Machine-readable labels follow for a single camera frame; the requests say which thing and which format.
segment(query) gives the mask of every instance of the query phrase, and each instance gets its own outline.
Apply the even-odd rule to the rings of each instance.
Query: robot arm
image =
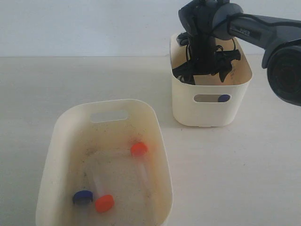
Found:
[[[240,53],[218,51],[215,38],[238,37],[265,49],[262,67],[268,68],[271,88],[284,101],[301,105],[301,21],[244,14],[229,0],[193,0],[179,10],[179,18],[186,33],[178,42],[187,45],[190,56],[173,70],[182,82],[194,84],[191,75],[217,73],[224,81]]]

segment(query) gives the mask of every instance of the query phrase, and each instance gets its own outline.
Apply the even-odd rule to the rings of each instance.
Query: white table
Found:
[[[33,226],[56,119],[82,103],[135,98],[156,111],[174,186],[171,226],[300,226],[301,108],[271,91],[261,56],[235,121],[172,115],[168,57],[0,58],[0,225]]]

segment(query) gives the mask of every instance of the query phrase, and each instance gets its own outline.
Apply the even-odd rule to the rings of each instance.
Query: blue bottle cap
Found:
[[[230,96],[225,94],[225,95],[221,95],[219,98],[218,98],[218,102],[227,102],[230,100]]]
[[[93,201],[93,193],[87,190],[76,192],[72,198],[72,201],[73,204],[87,205]]]

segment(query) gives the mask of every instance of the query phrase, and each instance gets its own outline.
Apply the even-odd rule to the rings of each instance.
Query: orange cap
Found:
[[[107,194],[96,200],[95,209],[97,212],[103,213],[103,212],[106,212],[109,209],[111,209],[114,206],[114,204],[115,204],[115,202],[114,202],[113,196],[110,194]]]
[[[144,143],[137,143],[131,147],[131,154],[134,157],[143,156],[147,152],[147,146]]]

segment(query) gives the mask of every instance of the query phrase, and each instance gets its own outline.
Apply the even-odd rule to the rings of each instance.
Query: cream plastic basket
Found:
[[[172,69],[186,62],[186,47],[178,45],[176,38],[171,37],[170,57]],[[241,101],[252,79],[252,71],[248,61],[236,39],[236,47],[240,50],[241,60],[232,62],[233,70],[224,83],[219,74],[194,76],[196,85],[180,82],[172,74],[172,102],[175,119],[186,126],[218,127],[230,124],[239,109]],[[216,40],[224,50],[233,50],[233,41]],[[218,102],[222,95],[228,95],[227,102]]]
[[[147,198],[130,154],[137,142],[144,142],[149,150],[152,193]],[[115,205],[102,214],[91,205],[87,226],[166,225],[173,195],[155,112],[142,101],[115,100],[73,107],[57,120],[40,185],[37,226],[77,225],[72,196],[89,188],[84,172],[89,161],[101,165],[103,182]]]

